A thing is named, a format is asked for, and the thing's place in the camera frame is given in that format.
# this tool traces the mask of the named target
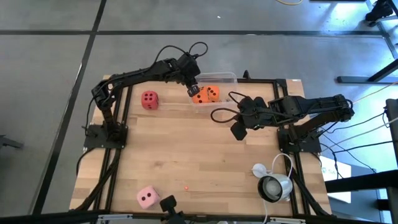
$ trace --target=wooden board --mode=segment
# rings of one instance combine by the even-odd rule
[[[300,80],[287,80],[289,95],[303,96]],[[239,92],[274,99],[272,85],[239,83]],[[141,94],[154,90],[159,95],[159,109],[147,111],[141,106]],[[264,215],[264,205],[257,192],[258,179],[251,168],[262,163],[271,169],[280,153],[276,128],[249,130],[243,141],[235,140],[229,127],[218,124],[209,113],[195,113],[184,86],[147,82],[134,85],[127,125],[126,147],[121,153],[113,196],[113,212],[162,213],[160,205],[143,210],[136,194],[153,185],[161,197],[174,195],[177,211],[194,214]],[[230,118],[231,113],[223,113]],[[93,122],[100,124],[101,113],[95,110]],[[104,149],[95,149],[81,162],[70,208],[79,206],[98,181]],[[301,154],[305,183],[315,200],[331,212],[320,164],[313,155]],[[274,172],[285,174],[282,157]],[[299,210],[301,196],[296,187]],[[101,208],[104,207],[106,190]],[[289,216],[290,202],[267,203],[268,215]]]

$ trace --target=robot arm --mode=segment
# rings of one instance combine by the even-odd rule
[[[102,125],[90,125],[87,129],[85,147],[116,147],[125,143],[127,127],[116,122],[111,108],[124,87],[148,81],[177,82],[187,86],[188,95],[196,95],[195,76],[199,75],[196,58],[185,52],[178,60],[169,58],[154,62],[150,67],[122,74],[115,74],[100,81],[91,91],[93,100],[103,114]]]
[[[287,131],[289,142],[294,144],[308,138],[319,127],[329,122],[345,122],[354,115],[352,102],[343,95],[316,99],[285,96],[268,102],[268,106],[261,97],[256,97],[253,100],[249,96],[245,96],[238,103],[238,109],[239,113],[234,117],[236,122],[231,127],[237,140],[244,139],[247,135],[246,129],[257,130],[266,126],[289,125]],[[306,123],[293,126],[306,115],[315,113],[318,115]]]

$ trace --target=plastic container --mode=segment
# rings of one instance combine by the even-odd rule
[[[219,102],[216,103],[194,103],[190,98],[190,103],[197,113],[211,113],[216,108],[235,108],[236,103],[228,96],[231,91],[238,91],[238,81],[232,72],[201,73],[196,80],[199,87],[218,86],[220,90]]]

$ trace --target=black cable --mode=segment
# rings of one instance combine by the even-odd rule
[[[97,185],[91,191],[91,193],[87,196],[84,202],[76,208],[76,210],[88,210],[91,204],[93,203],[96,196],[99,194],[101,189],[104,187],[105,183],[108,181],[109,177],[114,173],[116,168],[119,165],[120,151],[116,151],[116,154],[113,158],[111,165],[108,167],[104,176],[98,181]]]
[[[316,105],[319,105],[319,103],[316,102],[312,106],[310,106],[309,109],[307,110],[307,112],[305,114],[303,114],[301,117],[302,118],[306,117],[306,115],[308,115],[310,113],[310,110],[312,110],[312,108],[314,108]]]
[[[315,152],[311,152],[311,154],[313,154],[313,156],[315,156],[318,159],[319,163],[321,164],[321,168],[322,168],[322,161],[319,158],[319,156]]]
[[[352,148],[349,148],[349,149],[343,149],[343,150],[340,150],[340,151],[336,151],[336,153],[338,153],[338,152],[348,152],[348,151],[353,150],[353,149],[359,149],[359,148],[362,148],[362,147],[369,147],[369,146],[377,146],[377,145],[380,145],[380,144],[387,144],[387,143],[392,143],[392,142],[395,142],[395,141],[385,141],[385,142],[367,144],[367,145],[363,145],[363,146],[356,146],[356,147],[352,147]]]
[[[386,115],[386,111],[384,110],[383,116],[381,117],[381,119],[383,119],[383,123],[385,125],[386,128],[390,128],[390,125],[387,126],[386,121],[384,120],[384,115]]]
[[[353,109],[354,103],[353,103],[351,100],[349,100],[349,99],[346,99],[346,101],[347,101],[348,103],[350,103],[350,105],[351,105],[350,108]]]
[[[335,144],[336,146],[338,146],[340,149],[345,150],[345,148],[341,147],[339,144],[336,144],[333,140],[331,140],[331,139],[330,139],[328,136],[326,136],[325,134],[323,134],[323,136],[324,136],[325,138],[327,138],[329,141],[331,141],[333,144]],[[352,155],[350,152],[347,152],[347,153],[348,153],[353,159],[355,159],[356,161],[358,161],[360,164],[362,164],[362,165],[366,166],[367,168],[371,169],[371,170],[373,171],[374,174],[376,173],[376,171],[374,171],[374,169],[373,169],[372,167],[370,167],[369,165],[367,165],[367,164],[361,162],[359,159],[357,159],[357,158],[356,158],[354,155]]]
[[[337,172],[337,179],[338,179],[338,176],[340,176],[342,179],[344,179],[344,177],[338,172],[337,157],[336,157],[335,152],[331,148],[329,148],[327,145],[325,145],[324,143],[319,143],[319,144],[321,144],[322,146],[325,146],[326,148],[328,148],[331,151],[331,154],[333,155],[333,160],[335,161],[335,169]]]
[[[79,174],[79,167],[80,167],[80,162],[83,159],[83,157],[85,157],[89,152],[91,152],[94,148],[90,148],[87,149],[87,151],[85,151],[80,157],[79,160],[77,160],[77,164],[76,164],[76,175]]]
[[[317,136],[317,138],[318,138],[319,136],[321,136],[323,133],[327,133],[329,129],[331,129],[334,125],[337,124],[337,122],[338,122],[338,121],[334,122],[334,123],[333,123],[329,128],[327,128],[327,129],[322,128],[324,131],[323,131],[322,133],[320,133],[320,134]]]
[[[94,101],[94,97],[92,97],[92,99],[90,100],[90,103],[88,104],[88,109],[87,109],[87,114],[86,114],[86,125],[84,127],[82,127],[85,130],[85,136],[88,136],[88,133],[87,133],[88,116],[90,114],[90,108],[91,108],[91,104],[93,103],[93,101]]]
[[[240,113],[240,112],[237,112],[237,111],[232,110],[232,109],[229,109],[229,108],[217,108],[217,109],[214,109],[214,110],[210,113],[210,118],[211,118],[212,121],[214,121],[214,122],[216,122],[216,123],[223,124],[223,123],[228,123],[228,122],[232,121],[233,119],[235,119],[235,116],[233,116],[232,118],[227,119],[227,120],[225,120],[225,121],[218,121],[218,120],[214,119],[213,114],[214,114],[215,112],[221,111],[221,110],[229,111],[229,112],[236,113],[236,114],[242,115],[242,116],[252,116],[252,115],[255,115],[255,113],[252,113],[252,114]]]
[[[192,50],[192,48],[193,48],[196,44],[203,44],[203,45],[206,47],[206,50],[205,50],[205,52],[203,52],[203,53],[200,54],[200,55],[198,55],[198,54],[192,55],[195,59],[198,58],[198,57],[204,56],[204,55],[207,53],[207,50],[209,49],[209,46],[207,46],[206,43],[204,43],[204,42],[202,42],[202,41],[199,41],[199,42],[194,43],[194,44],[189,48],[189,51],[188,51],[189,54],[191,54],[191,50]]]
[[[352,127],[355,127],[355,126],[357,126],[357,125],[364,124],[364,123],[366,123],[366,122],[368,122],[368,121],[370,121],[370,120],[372,120],[372,119],[374,119],[374,118],[377,118],[377,117],[383,115],[384,113],[385,113],[385,112],[383,112],[383,113],[381,113],[381,114],[379,114],[379,115],[376,115],[376,116],[374,116],[374,117],[372,117],[372,118],[369,118],[369,119],[367,119],[366,121],[360,122],[360,123],[358,123],[358,124],[354,124],[354,125],[347,126],[347,127],[342,127],[342,128],[336,128],[336,129],[334,129],[332,132],[327,131],[327,133],[333,134],[336,130],[339,130],[339,129],[352,128]]]
[[[244,95],[244,94],[242,94],[242,93],[235,92],[235,91],[229,92],[229,93],[228,93],[228,96],[229,96],[237,105],[239,105],[239,102],[238,102],[237,100],[235,100],[235,98],[233,98],[232,93],[233,93],[233,94],[237,94],[237,95],[239,95],[239,96],[247,97],[246,95]]]

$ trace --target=concrete floor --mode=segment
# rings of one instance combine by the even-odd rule
[[[0,3],[0,29],[88,29],[100,0]],[[371,30],[362,22],[366,3],[304,2],[285,6],[276,1],[108,1],[100,30]],[[88,36],[0,35],[0,133],[25,143],[16,151],[0,151],[0,216],[25,215],[42,175]],[[342,93],[357,100],[382,86],[340,85],[340,75],[370,76],[393,61],[379,36],[311,37],[254,35],[107,35],[96,36],[81,84],[44,212],[67,211],[75,184],[75,165],[84,141],[81,126],[90,90],[105,74],[136,70],[152,63],[159,49],[174,44],[188,49],[196,41],[209,45],[198,59],[203,72],[249,70],[254,78],[298,78],[307,98]],[[178,57],[167,49],[160,58]],[[385,99],[396,98],[398,87],[355,104],[348,126],[383,111]],[[329,135],[338,141],[382,124],[381,119]],[[342,144],[357,146],[386,141],[389,130],[378,130]],[[322,142],[331,145],[327,139]],[[392,145],[358,149],[353,154],[377,171],[396,169]],[[362,166],[342,153],[338,160]]]

